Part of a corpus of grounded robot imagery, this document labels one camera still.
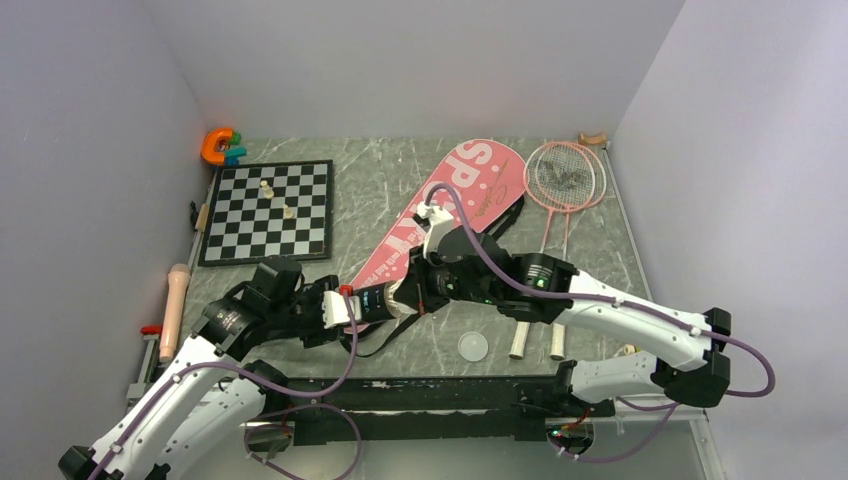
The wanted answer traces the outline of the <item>pink racket bag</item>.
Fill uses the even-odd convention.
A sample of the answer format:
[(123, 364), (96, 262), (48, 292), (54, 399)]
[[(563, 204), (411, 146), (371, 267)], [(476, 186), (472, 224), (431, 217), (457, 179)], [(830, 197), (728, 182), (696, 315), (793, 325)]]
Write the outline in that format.
[(524, 207), (525, 160), (512, 148), (488, 139), (465, 141), (439, 163), (399, 219), (354, 277), (355, 289), (400, 282), (410, 250), (433, 247), (461, 226), (461, 209), (472, 229), (497, 239)]

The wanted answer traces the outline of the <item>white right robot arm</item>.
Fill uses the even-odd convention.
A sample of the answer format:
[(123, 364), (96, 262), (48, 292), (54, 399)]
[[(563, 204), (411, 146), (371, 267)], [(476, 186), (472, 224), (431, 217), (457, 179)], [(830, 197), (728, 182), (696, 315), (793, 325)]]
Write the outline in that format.
[(557, 371), (551, 401), (574, 415), (581, 408), (619, 396), (662, 394), (680, 404), (717, 406), (728, 390), (730, 361), (710, 338), (727, 328), (720, 309), (677, 312), (612, 288), (568, 262), (532, 253), (496, 255), (508, 281), (475, 254), (430, 264), (415, 258), (388, 298), (405, 313), (433, 313), (452, 301), (494, 306), (520, 322), (574, 326), (640, 348), (626, 359), (567, 361)]

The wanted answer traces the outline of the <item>orange teal toy blocks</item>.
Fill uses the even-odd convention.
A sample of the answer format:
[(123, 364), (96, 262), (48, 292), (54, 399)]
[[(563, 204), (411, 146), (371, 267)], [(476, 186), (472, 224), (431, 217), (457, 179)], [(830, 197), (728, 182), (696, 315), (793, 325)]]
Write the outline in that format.
[(209, 132), (201, 146), (200, 156), (208, 164), (236, 166), (247, 155), (242, 145), (242, 135), (232, 127), (222, 127)]

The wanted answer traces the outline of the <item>small wooden arch block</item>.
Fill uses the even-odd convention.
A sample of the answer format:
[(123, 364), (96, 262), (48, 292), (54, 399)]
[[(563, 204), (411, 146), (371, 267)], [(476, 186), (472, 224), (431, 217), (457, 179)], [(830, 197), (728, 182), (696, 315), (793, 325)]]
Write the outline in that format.
[(598, 134), (587, 134), (584, 132), (580, 132), (578, 135), (578, 143), (584, 146), (592, 146), (605, 148), (608, 144), (609, 140), (607, 134), (605, 132), (601, 132)]

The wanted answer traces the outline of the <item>black shuttlecock tube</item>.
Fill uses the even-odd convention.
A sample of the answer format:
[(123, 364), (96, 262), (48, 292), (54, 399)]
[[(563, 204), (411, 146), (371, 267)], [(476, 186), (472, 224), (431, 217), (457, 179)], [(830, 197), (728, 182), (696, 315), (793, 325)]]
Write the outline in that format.
[(357, 322), (374, 324), (407, 316), (405, 307), (394, 300), (398, 286), (397, 281), (390, 281), (356, 289)]

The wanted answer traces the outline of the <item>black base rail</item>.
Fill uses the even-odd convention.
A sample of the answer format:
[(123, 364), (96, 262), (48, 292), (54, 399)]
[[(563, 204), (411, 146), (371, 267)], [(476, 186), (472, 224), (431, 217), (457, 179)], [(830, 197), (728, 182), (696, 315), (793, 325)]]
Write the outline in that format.
[(508, 437), (543, 441), (548, 429), (614, 416), (612, 401), (590, 405), (568, 394), (553, 375), (349, 378), (310, 400), (273, 400), (265, 410), (287, 416), (297, 446), (335, 441)]

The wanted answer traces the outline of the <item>translucent tube lid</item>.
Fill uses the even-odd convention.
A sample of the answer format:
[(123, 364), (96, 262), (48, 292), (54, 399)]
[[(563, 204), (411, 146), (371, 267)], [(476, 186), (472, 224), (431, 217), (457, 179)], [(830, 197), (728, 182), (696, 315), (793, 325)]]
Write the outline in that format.
[(460, 336), (457, 349), (464, 360), (479, 362), (488, 354), (489, 344), (481, 333), (469, 331)]

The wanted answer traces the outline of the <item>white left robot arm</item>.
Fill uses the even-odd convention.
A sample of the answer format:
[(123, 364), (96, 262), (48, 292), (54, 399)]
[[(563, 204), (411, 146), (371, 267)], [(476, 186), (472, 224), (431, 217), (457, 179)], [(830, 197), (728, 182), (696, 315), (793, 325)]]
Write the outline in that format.
[(253, 348), (294, 337), (324, 342), (360, 321), (358, 297), (337, 276), (307, 283), (298, 262), (266, 260), (204, 308), (165, 372), (123, 419), (92, 446), (70, 447), (58, 468), (67, 479), (174, 479), (214, 438), (342, 384), (296, 390), (266, 362), (244, 365)]

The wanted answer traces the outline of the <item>black white chessboard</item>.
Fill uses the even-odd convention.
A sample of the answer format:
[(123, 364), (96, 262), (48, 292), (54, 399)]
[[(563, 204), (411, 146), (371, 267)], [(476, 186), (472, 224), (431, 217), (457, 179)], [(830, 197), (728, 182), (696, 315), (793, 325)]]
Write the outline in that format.
[[(263, 198), (260, 181), (274, 189)], [(308, 160), (226, 166), (219, 170), (197, 264), (255, 264), (271, 256), (325, 260), (332, 252), (334, 162)], [(283, 206), (296, 211), (286, 220)]]

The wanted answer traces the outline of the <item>red clamp knob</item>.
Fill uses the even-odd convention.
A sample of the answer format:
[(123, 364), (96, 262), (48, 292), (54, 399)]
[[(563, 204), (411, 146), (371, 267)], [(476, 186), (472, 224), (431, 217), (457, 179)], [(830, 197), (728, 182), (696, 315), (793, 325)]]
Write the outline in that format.
[(140, 328), (140, 333), (142, 335), (160, 336), (162, 331), (163, 327), (161, 325), (146, 325)]

